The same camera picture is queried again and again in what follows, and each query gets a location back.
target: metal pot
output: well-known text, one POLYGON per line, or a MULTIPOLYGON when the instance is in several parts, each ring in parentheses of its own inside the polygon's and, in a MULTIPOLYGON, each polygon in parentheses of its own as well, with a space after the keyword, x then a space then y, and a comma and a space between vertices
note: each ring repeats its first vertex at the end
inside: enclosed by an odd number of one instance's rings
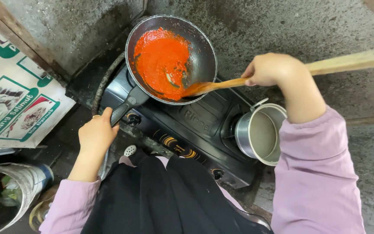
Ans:
POLYGON ((129 34, 126 41, 126 65, 130 71, 135 86, 128 94, 126 100, 112 112, 111 125, 114 126, 132 108, 143 104, 148 98, 170 105, 184 105, 196 102, 206 94, 196 97, 186 97, 178 101, 162 98, 160 93, 146 84, 137 72, 135 66, 135 45, 141 36, 148 31, 163 28, 184 37, 191 43, 189 48, 190 62, 187 64, 188 74, 183 78, 184 87, 196 82, 214 82, 217 74, 216 55, 209 39, 191 22, 172 15, 154 15, 139 22, 129 34))
POLYGON ((251 158, 269 166, 278 164, 281 150, 279 129, 287 118, 286 110, 273 103, 263 104, 268 98, 251 107, 236 124, 235 139, 240 150, 251 158))

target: pot handle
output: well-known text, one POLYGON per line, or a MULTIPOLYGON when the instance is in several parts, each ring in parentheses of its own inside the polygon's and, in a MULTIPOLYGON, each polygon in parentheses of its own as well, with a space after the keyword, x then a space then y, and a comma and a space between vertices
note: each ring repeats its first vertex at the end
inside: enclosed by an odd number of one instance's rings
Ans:
POLYGON ((149 96, 138 85, 129 91, 125 101, 112 111, 111 126, 115 126, 134 107, 144 104, 149 96))
POLYGON ((251 106, 251 112, 254 112, 257 106, 262 105, 264 102, 268 101, 268 99, 269 98, 265 98, 264 100, 262 100, 262 101, 258 102, 257 104, 254 104, 253 106, 251 106))

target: gas stove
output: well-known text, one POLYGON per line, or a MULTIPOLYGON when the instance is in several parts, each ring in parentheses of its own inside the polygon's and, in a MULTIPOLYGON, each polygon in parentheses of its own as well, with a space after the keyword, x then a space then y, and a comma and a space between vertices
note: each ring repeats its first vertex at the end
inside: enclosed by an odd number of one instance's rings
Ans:
MULTIPOLYGON (((135 85, 123 63, 106 87, 100 105, 116 108, 135 85)), ((250 185, 256 173, 257 160, 243 154, 234 137, 236 122, 251 105, 233 89, 221 89, 182 106, 150 98, 121 121, 137 127, 176 155, 202 163, 215 180, 239 189, 250 185)))

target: wooden spatula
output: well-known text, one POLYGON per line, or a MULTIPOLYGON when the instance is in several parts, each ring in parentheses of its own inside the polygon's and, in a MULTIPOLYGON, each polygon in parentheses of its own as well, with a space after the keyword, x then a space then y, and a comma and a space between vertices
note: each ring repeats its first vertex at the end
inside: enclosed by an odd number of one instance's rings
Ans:
MULTIPOLYGON (((372 68, 374 67, 374 50, 312 62, 305 66, 310 70, 311 75, 324 75, 335 72, 372 68)), ((194 83, 184 91, 183 97, 193 97, 216 89, 243 86, 247 79, 248 78, 237 78, 220 83, 194 83)))

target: printed banner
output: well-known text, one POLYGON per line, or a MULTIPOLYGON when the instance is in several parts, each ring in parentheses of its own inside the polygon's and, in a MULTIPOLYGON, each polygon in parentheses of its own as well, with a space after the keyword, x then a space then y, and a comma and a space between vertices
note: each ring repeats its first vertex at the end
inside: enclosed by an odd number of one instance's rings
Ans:
POLYGON ((0 147, 36 147, 75 104, 64 93, 0 35, 0 147))

